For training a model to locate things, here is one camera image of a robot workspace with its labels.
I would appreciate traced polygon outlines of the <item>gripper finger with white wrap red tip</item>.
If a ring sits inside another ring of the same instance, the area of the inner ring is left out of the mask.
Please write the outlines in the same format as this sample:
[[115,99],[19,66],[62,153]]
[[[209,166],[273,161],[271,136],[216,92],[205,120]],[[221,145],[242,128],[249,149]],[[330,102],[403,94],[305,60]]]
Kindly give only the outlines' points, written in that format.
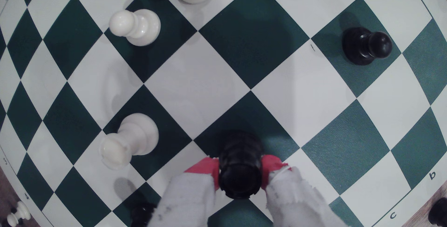
[[219,159],[205,157],[171,179],[148,227],[207,227],[219,188]]
[[274,227],[346,227],[299,169],[277,156],[261,158],[262,189]]

